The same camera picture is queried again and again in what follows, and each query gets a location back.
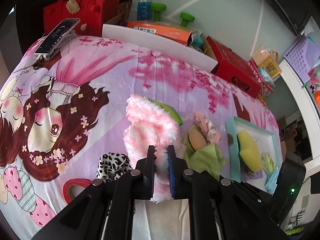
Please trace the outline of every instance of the pink fluffy towel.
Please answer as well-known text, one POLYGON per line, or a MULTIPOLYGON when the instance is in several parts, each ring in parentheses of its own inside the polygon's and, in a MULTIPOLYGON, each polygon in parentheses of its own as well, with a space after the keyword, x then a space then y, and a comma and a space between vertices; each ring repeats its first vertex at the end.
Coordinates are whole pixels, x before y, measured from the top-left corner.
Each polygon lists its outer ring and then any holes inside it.
POLYGON ((127 100, 127 118, 132 123, 124 131, 124 144, 131 166, 147 157, 149 145, 156 149, 155 185, 152 201, 171 198, 167 147, 173 145, 176 155, 183 158, 185 147, 179 132, 179 124, 161 107, 139 95, 127 100))

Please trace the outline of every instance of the light blue cloth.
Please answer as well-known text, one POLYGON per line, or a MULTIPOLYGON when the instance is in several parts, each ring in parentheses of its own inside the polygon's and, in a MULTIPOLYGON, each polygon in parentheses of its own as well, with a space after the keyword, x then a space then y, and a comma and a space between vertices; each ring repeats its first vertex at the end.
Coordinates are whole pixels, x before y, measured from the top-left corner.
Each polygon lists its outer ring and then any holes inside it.
POLYGON ((270 175, 268 175, 268 179, 265 184, 265 187, 268 193, 271 195, 273 195, 273 193, 276 190, 278 176, 279 176, 278 168, 275 168, 275 170, 270 175))

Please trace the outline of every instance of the yellow box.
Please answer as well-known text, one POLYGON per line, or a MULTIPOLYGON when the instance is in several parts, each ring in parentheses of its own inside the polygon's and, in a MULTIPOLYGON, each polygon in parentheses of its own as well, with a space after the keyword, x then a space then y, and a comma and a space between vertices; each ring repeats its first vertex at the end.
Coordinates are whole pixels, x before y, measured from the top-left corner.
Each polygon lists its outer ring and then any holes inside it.
POLYGON ((272 56, 269 56, 264 62, 259 65, 259 67, 264 68, 271 78, 274 78, 281 73, 281 69, 279 68, 278 63, 272 56))

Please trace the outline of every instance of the orange box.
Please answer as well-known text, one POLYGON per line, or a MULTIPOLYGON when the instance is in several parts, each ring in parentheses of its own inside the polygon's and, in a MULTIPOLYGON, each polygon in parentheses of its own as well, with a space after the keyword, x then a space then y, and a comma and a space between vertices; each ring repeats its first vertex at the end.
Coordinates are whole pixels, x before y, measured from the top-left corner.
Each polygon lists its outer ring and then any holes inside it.
POLYGON ((181 26, 174 26, 173 24, 165 22, 132 21, 128 22, 127 27, 146 33, 157 34, 179 42, 185 46, 191 44, 198 34, 198 31, 190 30, 181 26))

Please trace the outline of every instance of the water bottle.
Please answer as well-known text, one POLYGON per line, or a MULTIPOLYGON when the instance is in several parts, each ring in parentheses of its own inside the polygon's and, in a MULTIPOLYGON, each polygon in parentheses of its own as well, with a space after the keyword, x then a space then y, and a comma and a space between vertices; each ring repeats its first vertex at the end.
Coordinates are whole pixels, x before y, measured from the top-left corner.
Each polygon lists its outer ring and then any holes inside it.
POLYGON ((138 2, 138 11, 137 11, 137 20, 151 20, 151 1, 148 0, 141 0, 138 2))

